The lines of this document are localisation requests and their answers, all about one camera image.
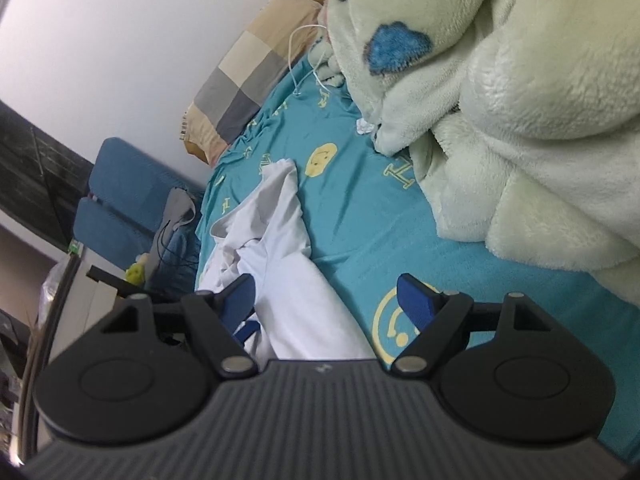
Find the light grey t-shirt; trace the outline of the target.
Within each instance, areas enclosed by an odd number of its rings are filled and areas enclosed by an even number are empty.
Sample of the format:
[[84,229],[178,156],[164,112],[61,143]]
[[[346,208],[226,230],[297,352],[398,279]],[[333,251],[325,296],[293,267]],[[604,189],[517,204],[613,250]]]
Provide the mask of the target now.
[[244,349],[260,367],[271,360],[373,359],[354,316],[311,261],[297,191],[295,162],[265,166],[257,188],[209,228],[215,246],[198,288],[221,292],[242,274],[254,278],[254,313],[231,331],[254,330]]

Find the yellow plush toy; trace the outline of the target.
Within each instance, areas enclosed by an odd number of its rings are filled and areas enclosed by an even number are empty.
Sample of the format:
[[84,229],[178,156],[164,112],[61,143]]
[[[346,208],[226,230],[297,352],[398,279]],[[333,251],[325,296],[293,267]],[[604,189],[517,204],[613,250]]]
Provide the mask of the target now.
[[136,261],[125,271],[125,281],[142,287],[145,283],[145,266],[148,263],[149,254],[138,255]]

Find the grey cloth on chair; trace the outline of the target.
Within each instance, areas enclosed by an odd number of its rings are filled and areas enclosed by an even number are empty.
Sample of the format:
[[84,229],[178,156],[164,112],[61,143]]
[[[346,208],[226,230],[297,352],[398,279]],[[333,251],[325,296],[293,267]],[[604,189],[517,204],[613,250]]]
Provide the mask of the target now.
[[196,207],[190,193],[183,188],[172,188],[167,197],[160,226],[175,231],[195,218]]

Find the teal patterned bed sheet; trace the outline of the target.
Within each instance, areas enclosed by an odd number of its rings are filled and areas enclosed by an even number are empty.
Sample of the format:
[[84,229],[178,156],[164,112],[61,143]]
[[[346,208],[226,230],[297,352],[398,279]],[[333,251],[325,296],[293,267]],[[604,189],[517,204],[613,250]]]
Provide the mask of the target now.
[[440,238],[408,157],[378,154],[357,133],[357,115],[345,88],[323,89],[307,61],[295,64],[217,162],[196,229],[201,243],[196,282],[215,246],[208,237],[212,224],[257,188],[265,166],[291,159],[311,261],[377,358],[390,364],[418,333],[396,299],[403,273],[480,300],[521,290],[610,369],[616,395],[600,438],[625,460],[638,460],[638,309],[588,274],[501,260],[482,244]]

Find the white desk with black legs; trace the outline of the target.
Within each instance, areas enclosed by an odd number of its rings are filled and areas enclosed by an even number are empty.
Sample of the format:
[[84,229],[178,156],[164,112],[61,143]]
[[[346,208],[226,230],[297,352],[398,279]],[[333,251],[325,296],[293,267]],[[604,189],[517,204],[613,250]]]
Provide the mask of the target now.
[[89,271],[97,268],[115,278],[124,276],[122,269],[90,249],[80,256],[71,255],[61,263],[62,275],[46,319],[32,331],[28,347],[20,403],[14,410],[14,436],[10,446],[11,462],[15,465],[24,465],[51,440],[35,404],[35,383],[40,373],[106,315],[115,302],[116,290],[89,278]]

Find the blue covered chair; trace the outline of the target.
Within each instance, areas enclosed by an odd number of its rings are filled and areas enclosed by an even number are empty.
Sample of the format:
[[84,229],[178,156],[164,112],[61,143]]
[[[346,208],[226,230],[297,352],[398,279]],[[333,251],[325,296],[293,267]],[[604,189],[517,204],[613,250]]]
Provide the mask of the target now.
[[[170,230],[160,222],[172,188],[192,196],[196,218]],[[77,206],[74,237],[98,255],[127,270],[147,252],[144,288],[171,300],[194,291],[201,243],[204,190],[119,138],[106,139]]]

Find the light green fleece blanket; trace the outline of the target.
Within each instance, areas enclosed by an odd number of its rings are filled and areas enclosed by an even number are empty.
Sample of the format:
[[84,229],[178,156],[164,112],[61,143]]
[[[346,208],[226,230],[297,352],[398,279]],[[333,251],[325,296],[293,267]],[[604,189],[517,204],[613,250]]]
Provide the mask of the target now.
[[439,236],[639,300],[639,0],[326,0],[320,77]]

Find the checkered beige grey pillow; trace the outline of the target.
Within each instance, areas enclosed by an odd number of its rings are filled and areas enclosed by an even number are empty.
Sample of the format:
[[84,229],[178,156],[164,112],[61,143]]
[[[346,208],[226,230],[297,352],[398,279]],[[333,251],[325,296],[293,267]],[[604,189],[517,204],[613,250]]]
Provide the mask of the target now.
[[210,166],[314,42],[324,0],[270,0],[214,68],[183,115],[186,151]]

